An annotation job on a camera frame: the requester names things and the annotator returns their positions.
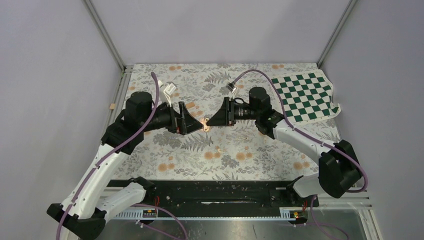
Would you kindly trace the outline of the beige earbud charging case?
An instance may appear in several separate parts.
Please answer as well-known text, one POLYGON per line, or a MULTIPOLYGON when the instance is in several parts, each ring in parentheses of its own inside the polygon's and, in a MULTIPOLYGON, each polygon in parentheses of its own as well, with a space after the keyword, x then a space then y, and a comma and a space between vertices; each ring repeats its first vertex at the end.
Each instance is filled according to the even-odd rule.
POLYGON ((208 117, 206 117, 206 118, 201 118, 200 119, 200 122, 202 123, 202 131, 203 132, 209 132, 210 131, 210 126, 208 126, 207 125, 207 123, 208 123, 208 121, 209 121, 210 119, 208 118, 208 117))

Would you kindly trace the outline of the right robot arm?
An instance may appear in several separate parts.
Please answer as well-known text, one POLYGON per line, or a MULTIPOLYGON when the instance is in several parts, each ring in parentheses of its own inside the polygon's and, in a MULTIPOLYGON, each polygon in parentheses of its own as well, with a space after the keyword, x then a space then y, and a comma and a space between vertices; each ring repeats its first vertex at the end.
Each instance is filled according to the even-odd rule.
POLYGON ((271 98, 262 87, 249 90, 248 102, 239 97, 225 97, 220 109, 206 124, 230 127, 238 120, 253 120, 263 135, 294 147, 317 163, 317 173, 300 176, 290 183, 286 198, 293 206, 301 205, 309 196, 323 193, 340 198, 364 176, 349 142, 326 141, 290 126, 287 118, 272 108, 271 98))

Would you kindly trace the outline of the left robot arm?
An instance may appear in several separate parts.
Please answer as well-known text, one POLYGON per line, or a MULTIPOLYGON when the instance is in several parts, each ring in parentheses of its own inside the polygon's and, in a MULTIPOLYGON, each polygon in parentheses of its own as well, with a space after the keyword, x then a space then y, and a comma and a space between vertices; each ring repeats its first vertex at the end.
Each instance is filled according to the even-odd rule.
POLYGON ((69 236, 94 240, 107 222, 128 207, 141 203, 156 204, 156 185, 143 178, 131 178, 127 186, 107 199, 100 196, 118 167, 126 161, 136 146, 144 140, 144 133, 166 129, 187 135, 200 130, 203 124, 190 115, 185 104, 179 111, 169 103, 145 91, 134 92, 125 103, 117 119, 107 127, 97 153, 75 189, 61 203, 53 203, 47 214, 58 222, 56 238, 69 236))

